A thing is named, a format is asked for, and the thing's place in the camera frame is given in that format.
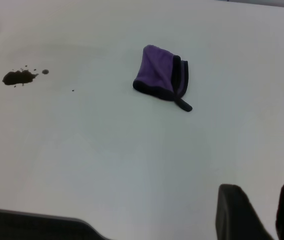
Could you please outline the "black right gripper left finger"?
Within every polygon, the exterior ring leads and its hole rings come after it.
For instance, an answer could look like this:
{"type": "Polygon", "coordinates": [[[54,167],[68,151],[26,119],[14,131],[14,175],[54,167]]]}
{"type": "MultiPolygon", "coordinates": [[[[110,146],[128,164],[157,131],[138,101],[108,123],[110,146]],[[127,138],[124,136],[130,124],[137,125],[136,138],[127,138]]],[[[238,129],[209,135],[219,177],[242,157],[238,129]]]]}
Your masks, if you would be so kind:
{"type": "Polygon", "coordinates": [[[245,192],[237,185],[221,184],[215,217],[218,240],[271,240],[245,192]]]}

